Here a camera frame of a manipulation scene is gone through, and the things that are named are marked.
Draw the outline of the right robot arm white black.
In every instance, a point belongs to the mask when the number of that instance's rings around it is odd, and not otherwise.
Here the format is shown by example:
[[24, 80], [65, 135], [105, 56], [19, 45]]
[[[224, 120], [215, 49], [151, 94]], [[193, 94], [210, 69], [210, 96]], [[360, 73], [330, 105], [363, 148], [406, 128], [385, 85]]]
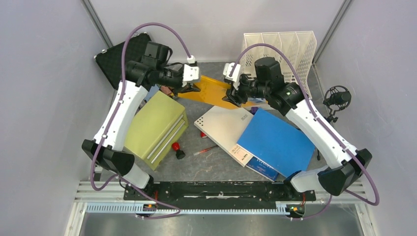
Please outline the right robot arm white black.
[[323, 189], [333, 196], [347, 192], [361, 176], [368, 176], [366, 168], [372, 154], [357, 149], [346, 141], [317, 111], [305, 90], [297, 83], [284, 80], [280, 63], [273, 57], [255, 61], [255, 76], [240, 73], [240, 64], [227, 63], [224, 81], [230, 84], [224, 101], [241, 106], [248, 98], [264, 98], [281, 115], [294, 123], [323, 155], [327, 166], [311, 171], [298, 171], [289, 177], [284, 195], [298, 200], [305, 191]]

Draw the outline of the orange plastic folder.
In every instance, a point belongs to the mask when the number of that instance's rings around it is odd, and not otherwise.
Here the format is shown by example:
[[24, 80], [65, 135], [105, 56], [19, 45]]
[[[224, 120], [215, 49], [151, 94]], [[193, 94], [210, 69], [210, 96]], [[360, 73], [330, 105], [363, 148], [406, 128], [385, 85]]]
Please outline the orange plastic folder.
[[178, 97], [229, 110], [238, 108], [238, 106], [222, 100], [226, 96], [227, 89], [231, 87], [230, 84], [203, 75], [200, 82], [194, 85], [200, 89], [199, 92], [179, 93]]

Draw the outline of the white paper box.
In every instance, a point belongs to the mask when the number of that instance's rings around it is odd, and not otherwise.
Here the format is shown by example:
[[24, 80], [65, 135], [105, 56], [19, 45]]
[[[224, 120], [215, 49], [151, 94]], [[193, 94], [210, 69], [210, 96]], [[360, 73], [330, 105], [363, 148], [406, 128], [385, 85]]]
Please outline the white paper box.
[[214, 106], [195, 120], [194, 125], [244, 167], [253, 155], [237, 142], [252, 118], [244, 108], [229, 110]]

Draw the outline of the blue plastic folder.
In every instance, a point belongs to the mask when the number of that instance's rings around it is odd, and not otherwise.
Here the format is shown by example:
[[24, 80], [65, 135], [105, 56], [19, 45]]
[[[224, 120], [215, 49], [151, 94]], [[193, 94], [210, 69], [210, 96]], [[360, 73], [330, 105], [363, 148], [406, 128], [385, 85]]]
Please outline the blue plastic folder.
[[306, 171], [315, 146], [300, 130], [258, 109], [237, 144], [284, 177]]

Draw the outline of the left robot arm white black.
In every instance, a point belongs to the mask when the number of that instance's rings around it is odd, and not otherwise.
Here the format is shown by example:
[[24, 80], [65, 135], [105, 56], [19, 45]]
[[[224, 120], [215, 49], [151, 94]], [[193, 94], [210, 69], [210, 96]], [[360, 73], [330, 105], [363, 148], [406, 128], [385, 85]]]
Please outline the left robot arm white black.
[[138, 61], [124, 62], [124, 78], [118, 88], [118, 99], [111, 105], [99, 131], [92, 140], [84, 140], [82, 150], [90, 157], [93, 166], [99, 166], [136, 186], [135, 193], [142, 200], [154, 196], [150, 175], [136, 165], [133, 154], [125, 152], [124, 141], [140, 103], [154, 85], [171, 87], [175, 93], [199, 91], [194, 83], [200, 80], [200, 69], [193, 55], [181, 65], [179, 71], [169, 69], [170, 47], [148, 42]]

